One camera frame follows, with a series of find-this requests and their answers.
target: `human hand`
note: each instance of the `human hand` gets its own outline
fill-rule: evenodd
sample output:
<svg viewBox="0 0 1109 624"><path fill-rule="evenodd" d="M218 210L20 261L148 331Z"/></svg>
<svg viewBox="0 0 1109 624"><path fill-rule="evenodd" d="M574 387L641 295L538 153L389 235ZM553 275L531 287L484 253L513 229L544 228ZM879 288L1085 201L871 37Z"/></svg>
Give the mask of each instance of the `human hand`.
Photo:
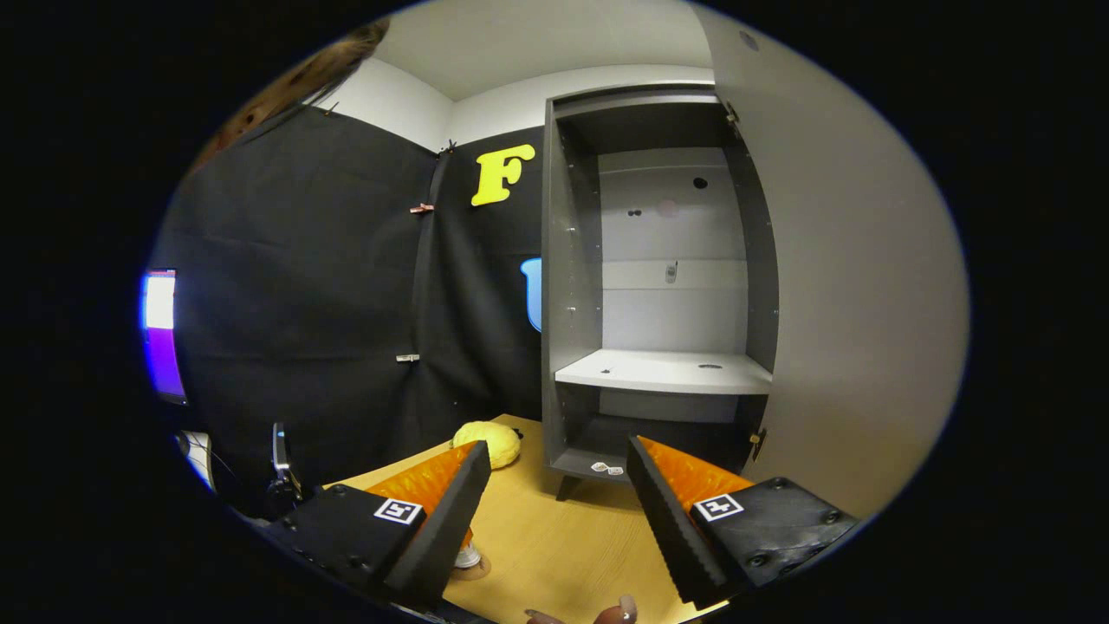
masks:
<svg viewBox="0 0 1109 624"><path fill-rule="evenodd" d="M551 617L533 608L526 610L523 613L530 618L528 620L528 624L564 624L561 620ZM635 600L625 594L620 596L620 604L610 606L598 614L597 620L593 620L593 624L635 624L638 615Z"/></svg>

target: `cabinet leg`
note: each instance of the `cabinet leg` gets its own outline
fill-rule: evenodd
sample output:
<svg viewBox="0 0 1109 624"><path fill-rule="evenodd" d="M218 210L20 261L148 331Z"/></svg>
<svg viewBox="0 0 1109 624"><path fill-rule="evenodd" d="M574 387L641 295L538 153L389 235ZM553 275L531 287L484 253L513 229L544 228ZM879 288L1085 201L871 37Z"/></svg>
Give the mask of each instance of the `cabinet leg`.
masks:
<svg viewBox="0 0 1109 624"><path fill-rule="evenodd" d="M577 485L581 483L581 479L577 477L562 475L562 482L559 483L558 494L554 495L556 501L564 501L570 497Z"/></svg>

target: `yellow plush toy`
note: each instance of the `yellow plush toy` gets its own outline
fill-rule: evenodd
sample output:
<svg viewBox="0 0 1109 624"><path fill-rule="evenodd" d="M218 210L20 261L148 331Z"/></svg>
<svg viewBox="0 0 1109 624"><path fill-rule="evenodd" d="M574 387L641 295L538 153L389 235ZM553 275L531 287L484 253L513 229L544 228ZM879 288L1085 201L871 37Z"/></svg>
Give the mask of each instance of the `yellow plush toy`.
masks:
<svg viewBox="0 0 1109 624"><path fill-rule="evenodd" d="M500 423L474 421L466 423L455 433L450 448L461 447L467 442L485 440L489 447L489 464L494 470L507 467L520 454L520 437L512 428Z"/></svg>

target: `cabinet door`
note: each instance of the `cabinet door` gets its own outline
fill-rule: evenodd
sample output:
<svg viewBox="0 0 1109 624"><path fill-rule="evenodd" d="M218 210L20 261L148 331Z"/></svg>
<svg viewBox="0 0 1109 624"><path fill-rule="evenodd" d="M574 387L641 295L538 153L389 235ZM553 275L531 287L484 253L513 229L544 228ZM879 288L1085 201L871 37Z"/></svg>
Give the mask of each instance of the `cabinet door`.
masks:
<svg viewBox="0 0 1109 624"><path fill-rule="evenodd" d="M875 513L925 460L963 376L969 296L954 224L909 145L847 85L691 7L777 253L767 437L744 477L786 477L852 514Z"/></svg>

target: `yellow letter f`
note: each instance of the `yellow letter f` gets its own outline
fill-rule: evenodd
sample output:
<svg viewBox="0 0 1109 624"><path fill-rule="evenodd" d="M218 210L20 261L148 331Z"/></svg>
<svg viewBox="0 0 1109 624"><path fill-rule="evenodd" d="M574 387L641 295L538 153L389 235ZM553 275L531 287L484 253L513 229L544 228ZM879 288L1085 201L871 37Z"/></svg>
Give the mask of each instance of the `yellow letter f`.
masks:
<svg viewBox="0 0 1109 624"><path fill-rule="evenodd" d="M507 200L508 188L502 186L500 181L517 183L520 180L520 158L533 157L536 149L528 144L479 155L478 164L481 165L481 173L478 176L478 193L470 203L481 205Z"/></svg>

